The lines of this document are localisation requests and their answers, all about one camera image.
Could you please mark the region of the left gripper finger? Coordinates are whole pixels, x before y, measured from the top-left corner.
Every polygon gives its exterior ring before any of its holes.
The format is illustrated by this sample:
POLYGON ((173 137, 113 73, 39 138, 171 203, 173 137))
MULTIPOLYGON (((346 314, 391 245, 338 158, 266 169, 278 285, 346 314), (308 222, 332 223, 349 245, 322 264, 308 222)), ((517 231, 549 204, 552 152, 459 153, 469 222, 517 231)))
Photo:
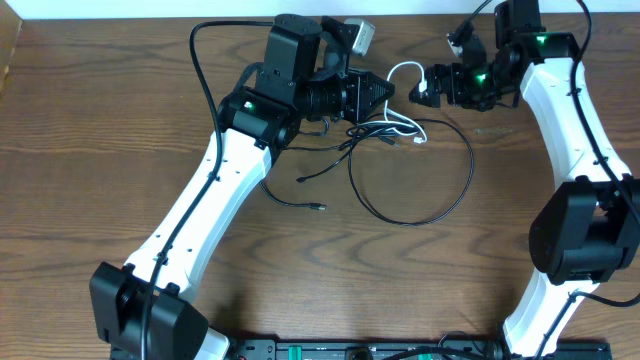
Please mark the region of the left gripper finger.
POLYGON ((373 100, 372 98, 362 98, 359 100, 359 122, 363 123, 376 109, 383 106, 387 101, 386 98, 373 100))
POLYGON ((369 94, 371 100, 389 100, 395 94, 395 85, 389 80, 370 73, 369 94))

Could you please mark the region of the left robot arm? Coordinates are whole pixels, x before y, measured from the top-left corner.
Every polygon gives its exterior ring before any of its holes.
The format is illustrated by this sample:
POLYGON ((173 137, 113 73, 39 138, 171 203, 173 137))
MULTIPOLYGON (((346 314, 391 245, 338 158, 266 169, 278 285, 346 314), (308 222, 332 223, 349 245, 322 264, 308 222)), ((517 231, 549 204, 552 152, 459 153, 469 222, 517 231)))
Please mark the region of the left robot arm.
POLYGON ((122 266, 102 263, 89 289, 99 338, 115 359, 222 359, 231 340, 195 307, 209 261, 242 203, 303 120, 363 122, 393 86, 353 68, 375 33, 366 20, 281 14, 262 61, 209 105, 214 130, 189 183, 122 266))

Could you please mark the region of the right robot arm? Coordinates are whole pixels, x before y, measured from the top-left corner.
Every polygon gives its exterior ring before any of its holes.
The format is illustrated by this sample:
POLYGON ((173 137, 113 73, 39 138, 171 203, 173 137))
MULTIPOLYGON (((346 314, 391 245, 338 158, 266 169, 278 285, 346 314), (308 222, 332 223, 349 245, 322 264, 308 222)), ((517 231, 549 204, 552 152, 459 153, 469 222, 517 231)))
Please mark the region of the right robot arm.
POLYGON ((639 247, 639 181, 609 141, 590 98, 587 43, 550 32, 537 0, 494 8, 496 55, 465 19, 447 35, 451 64, 425 68, 411 102, 485 112, 504 95, 531 109, 548 153, 555 190, 528 233, 532 276, 489 359, 562 355, 558 340, 584 300, 627 268, 639 247))

